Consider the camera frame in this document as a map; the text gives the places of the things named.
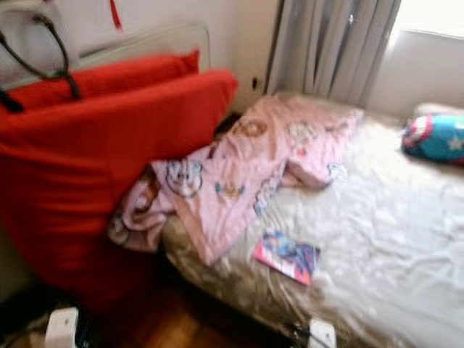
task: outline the pink blanket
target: pink blanket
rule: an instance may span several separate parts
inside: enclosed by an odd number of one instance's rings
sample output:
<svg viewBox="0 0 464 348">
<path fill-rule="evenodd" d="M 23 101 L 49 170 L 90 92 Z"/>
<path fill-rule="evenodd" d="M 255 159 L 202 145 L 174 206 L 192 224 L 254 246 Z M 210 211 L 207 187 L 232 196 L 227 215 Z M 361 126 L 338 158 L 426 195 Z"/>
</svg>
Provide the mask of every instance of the pink blanket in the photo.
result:
<svg viewBox="0 0 464 348">
<path fill-rule="evenodd" d="M 180 161 L 150 163 L 108 236 L 128 249 L 154 252 L 167 214 L 176 212 L 200 259 L 211 265 L 265 211 L 279 186 L 329 184 L 361 117 L 357 109 L 333 115 L 303 97 L 266 96 L 216 144 Z"/>
</svg>

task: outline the magazine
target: magazine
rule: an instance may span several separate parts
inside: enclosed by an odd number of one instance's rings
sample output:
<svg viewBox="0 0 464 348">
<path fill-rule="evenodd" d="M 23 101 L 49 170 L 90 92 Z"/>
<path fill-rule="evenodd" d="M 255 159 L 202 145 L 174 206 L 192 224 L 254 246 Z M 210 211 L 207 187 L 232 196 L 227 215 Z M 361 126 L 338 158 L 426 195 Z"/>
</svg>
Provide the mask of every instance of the magazine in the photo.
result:
<svg viewBox="0 0 464 348">
<path fill-rule="evenodd" d="M 309 285 L 320 250 L 286 237 L 280 231 L 266 232 L 254 249 L 254 257 L 304 285 Z"/>
</svg>

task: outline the star print pillow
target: star print pillow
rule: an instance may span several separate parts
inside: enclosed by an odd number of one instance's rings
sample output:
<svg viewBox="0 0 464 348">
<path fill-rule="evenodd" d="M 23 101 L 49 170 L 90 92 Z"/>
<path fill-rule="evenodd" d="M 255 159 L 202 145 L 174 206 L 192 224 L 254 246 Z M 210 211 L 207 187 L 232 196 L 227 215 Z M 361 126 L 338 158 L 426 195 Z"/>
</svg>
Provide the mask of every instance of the star print pillow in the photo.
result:
<svg viewBox="0 0 464 348">
<path fill-rule="evenodd" d="M 409 124 L 402 137 L 405 153 L 435 162 L 464 165 L 464 114 L 427 114 Z"/>
</svg>

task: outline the red cushion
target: red cushion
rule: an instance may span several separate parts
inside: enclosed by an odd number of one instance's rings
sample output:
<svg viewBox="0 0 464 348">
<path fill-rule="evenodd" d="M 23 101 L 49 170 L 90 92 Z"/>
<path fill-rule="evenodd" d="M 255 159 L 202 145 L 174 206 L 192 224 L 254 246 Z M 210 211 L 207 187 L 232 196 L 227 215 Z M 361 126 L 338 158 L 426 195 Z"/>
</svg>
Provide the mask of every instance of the red cushion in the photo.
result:
<svg viewBox="0 0 464 348">
<path fill-rule="evenodd" d="M 155 55 L 74 72 L 72 76 L 78 84 L 82 99 L 89 99 L 198 73 L 198 61 L 198 51 L 184 57 Z M 27 111 L 74 101 L 70 87 L 64 80 L 41 81 L 8 93 Z M 8 114 L 8 111 L 0 104 L 2 114 Z"/>
<path fill-rule="evenodd" d="M 40 277 L 96 312 L 150 276 L 107 220 L 149 160 L 211 142 L 236 81 L 226 71 L 60 104 L 0 123 L 0 218 Z"/>
</svg>

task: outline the gray curtain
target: gray curtain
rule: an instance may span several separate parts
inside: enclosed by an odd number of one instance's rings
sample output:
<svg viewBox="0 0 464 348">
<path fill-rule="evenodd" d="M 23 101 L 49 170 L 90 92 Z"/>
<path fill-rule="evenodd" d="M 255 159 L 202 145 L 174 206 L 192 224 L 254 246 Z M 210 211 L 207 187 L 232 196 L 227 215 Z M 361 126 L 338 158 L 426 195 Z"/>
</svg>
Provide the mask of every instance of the gray curtain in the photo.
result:
<svg viewBox="0 0 464 348">
<path fill-rule="evenodd" d="M 283 0 L 268 93 L 364 105 L 401 0 Z"/>
</svg>

